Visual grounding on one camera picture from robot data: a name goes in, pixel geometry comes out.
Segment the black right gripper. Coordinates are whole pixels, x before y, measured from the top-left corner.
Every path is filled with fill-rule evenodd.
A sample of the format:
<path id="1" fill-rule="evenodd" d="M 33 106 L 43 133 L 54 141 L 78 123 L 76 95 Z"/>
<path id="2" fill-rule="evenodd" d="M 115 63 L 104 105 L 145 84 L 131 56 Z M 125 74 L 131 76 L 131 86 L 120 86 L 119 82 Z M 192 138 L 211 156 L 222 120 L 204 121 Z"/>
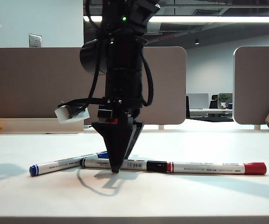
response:
<path id="1" fill-rule="evenodd" d="M 97 117 L 100 122 L 93 122 L 92 127 L 103 137 L 113 173 L 118 173 L 124 159 L 128 159 L 144 127 L 142 121 L 118 122 L 137 117 L 139 113 L 139 99 L 103 97 L 99 104 Z"/>

